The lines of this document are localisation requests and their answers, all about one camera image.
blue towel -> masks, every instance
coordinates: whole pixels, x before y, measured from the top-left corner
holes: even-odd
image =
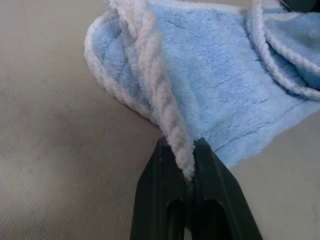
[[[227,167],[320,109],[320,14],[106,0],[84,56],[106,91],[160,126],[187,180],[204,137]]]

microfiber cloth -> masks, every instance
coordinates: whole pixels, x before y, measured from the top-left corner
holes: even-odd
[[[107,0],[84,56],[106,91],[159,125],[185,178],[204,137],[227,167],[320,109],[320,15]]]

fluffy towel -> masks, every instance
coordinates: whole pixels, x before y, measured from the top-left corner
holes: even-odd
[[[107,0],[84,56],[99,84],[159,125],[187,180],[204,137],[227,167],[320,109],[320,15]]]

gray tabletop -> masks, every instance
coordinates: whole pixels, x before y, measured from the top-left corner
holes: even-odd
[[[105,9],[0,1],[0,239],[129,238],[135,187],[162,134],[90,74],[83,42]],[[265,240],[320,239],[319,122],[231,170]]]

clip jaw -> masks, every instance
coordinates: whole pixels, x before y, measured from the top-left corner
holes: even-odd
[[[187,183],[161,138],[137,184],[130,240],[262,240],[242,190],[210,145],[195,142]]]

